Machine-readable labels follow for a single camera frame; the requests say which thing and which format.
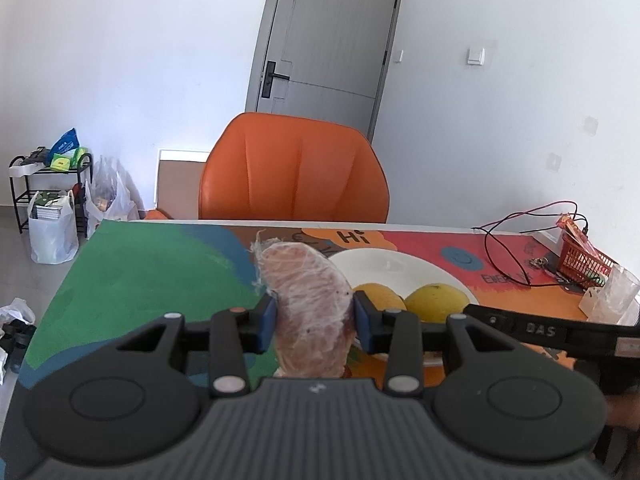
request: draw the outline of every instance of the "hand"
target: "hand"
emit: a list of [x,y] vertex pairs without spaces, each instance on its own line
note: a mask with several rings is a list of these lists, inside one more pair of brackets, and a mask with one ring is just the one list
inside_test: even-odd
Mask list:
[[638,431],[640,428],[640,394],[607,396],[607,425]]

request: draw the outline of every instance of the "white wall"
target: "white wall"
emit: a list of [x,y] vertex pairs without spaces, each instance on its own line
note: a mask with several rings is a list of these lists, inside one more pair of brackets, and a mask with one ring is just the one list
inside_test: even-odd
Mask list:
[[394,49],[373,140],[389,221],[470,227],[573,199],[640,275],[640,0],[402,0]]
[[74,126],[153,207],[158,149],[210,150],[244,111],[264,1],[0,0],[0,167]]

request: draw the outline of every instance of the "red basket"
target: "red basket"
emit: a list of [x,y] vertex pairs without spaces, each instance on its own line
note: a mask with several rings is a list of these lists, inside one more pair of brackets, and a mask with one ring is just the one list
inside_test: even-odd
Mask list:
[[577,282],[583,288],[603,286],[604,281],[598,279],[599,274],[608,276],[616,261],[605,253],[598,251],[601,260],[586,253],[567,232],[562,232],[562,251],[558,263],[558,272]]

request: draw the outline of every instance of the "door frame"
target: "door frame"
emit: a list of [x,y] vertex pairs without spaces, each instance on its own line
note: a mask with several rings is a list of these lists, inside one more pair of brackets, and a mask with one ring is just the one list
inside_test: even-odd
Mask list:
[[[386,74],[388,72],[389,65],[391,64],[392,48],[394,37],[396,35],[396,25],[398,24],[398,14],[400,11],[401,1],[402,0],[398,0],[396,8],[394,9],[394,13],[391,18],[391,27],[389,28],[389,36],[386,40],[386,61],[382,66],[382,70],[380,71],[378,92],[376,93],[376,99],[373,105],[371,122],[369,123],[369,131],[366,135],[369,142],[373,140],[374,128],[378,119],[378,111],[380,110],[380,101],[382,100],[382,92],[385,87]],[[269,46],[271,27],[273,27],[273,20],[275,19],[277,6],[278,0],[266,0],[264,4],[262,20],[260,21],[260,28],[258,29],[258,39],[255,43],[254,61],[251,66],[251,73],[249,75],[249,87],[246,95],[246,105],[244,107],[244,110],[247,112],[255,112],[258,107],[260,88],[262,87],[262,75],[264,73],[264,65],[267,59],[267,48]]]

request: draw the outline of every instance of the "gray floor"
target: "gray floor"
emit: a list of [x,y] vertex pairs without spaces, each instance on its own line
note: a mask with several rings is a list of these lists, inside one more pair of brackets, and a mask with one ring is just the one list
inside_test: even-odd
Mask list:
[[[20,234],[13,209],[0,206],[0,306],[22,298],[36,315],[37,325],[71,265],[72,262],[55,266],[34,263],[29,232]],[[7,372],[0,386],[0,433],[15,379],[15,374]]]

